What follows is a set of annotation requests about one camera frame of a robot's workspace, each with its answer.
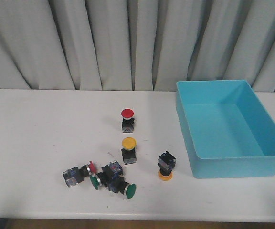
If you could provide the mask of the red button switch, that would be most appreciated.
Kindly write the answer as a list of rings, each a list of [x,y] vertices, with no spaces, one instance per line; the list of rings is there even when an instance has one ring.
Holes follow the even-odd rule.
[[[83,165],[81,168],[73,167],[63,172],[66,185],[70,188],[83,182],[86,177],[96,173],[96,167],[92,161]]]
[[[126,108],[121,112],[122,120],[122,132],[133,133],[134,131],[134,111]]]

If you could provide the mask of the light blue plastic box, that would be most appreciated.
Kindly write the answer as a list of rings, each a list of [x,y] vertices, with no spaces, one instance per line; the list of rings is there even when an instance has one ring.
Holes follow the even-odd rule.
[[[275,175],[275,122],[247,81],[176,86],[176,110],[195,178]]]

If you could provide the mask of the grey pleated curtain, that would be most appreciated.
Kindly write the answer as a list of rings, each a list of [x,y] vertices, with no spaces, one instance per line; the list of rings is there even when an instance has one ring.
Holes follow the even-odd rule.
[[[275,0],[0,0],[0,89],[275,92]]]

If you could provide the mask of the upside-down yellow button switch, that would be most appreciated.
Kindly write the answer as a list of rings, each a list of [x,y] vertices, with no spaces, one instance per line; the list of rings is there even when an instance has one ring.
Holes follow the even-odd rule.
[[[176,165],[176,158],[168,151],[162,153],[158,158],[158,176],[163,181],[169,181],[173,177],[173,169]]]

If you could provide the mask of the green button switch left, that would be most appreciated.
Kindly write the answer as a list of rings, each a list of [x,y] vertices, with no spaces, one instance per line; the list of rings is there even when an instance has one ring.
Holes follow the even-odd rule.
[[[108,184],[123,176],[123,168],[117,160],[109,162],[102,167],[102,171],[90,176],[91,183],[96,190],[100,186],[108,187]]]

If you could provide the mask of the green button switch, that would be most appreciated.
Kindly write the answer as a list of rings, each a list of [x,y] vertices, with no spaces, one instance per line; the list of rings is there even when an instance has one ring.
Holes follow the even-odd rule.
[[[108,190],[114,193],[120,192],[125,195],[127,199],[133,198],[136,192],[137,186],[136,184],[130,184],[125,181],[124,177],[117,177],[108,183]]]
[[[109,162],[102,167],[102,171],[90,176],[91,183],[96,190],[100,186],[108,187],[108,184],[123,176],[123,168],[117,160]]]

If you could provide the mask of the green button switch right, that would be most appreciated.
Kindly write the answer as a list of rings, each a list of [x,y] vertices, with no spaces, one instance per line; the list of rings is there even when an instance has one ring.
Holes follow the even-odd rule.
[[[133,198],[136,192],[137,186],[136,184],[130,184],[125,181],[124,177],[117,177],[108,183],[108,190],[114,193],[120,192],[125,195],[127,199]]]

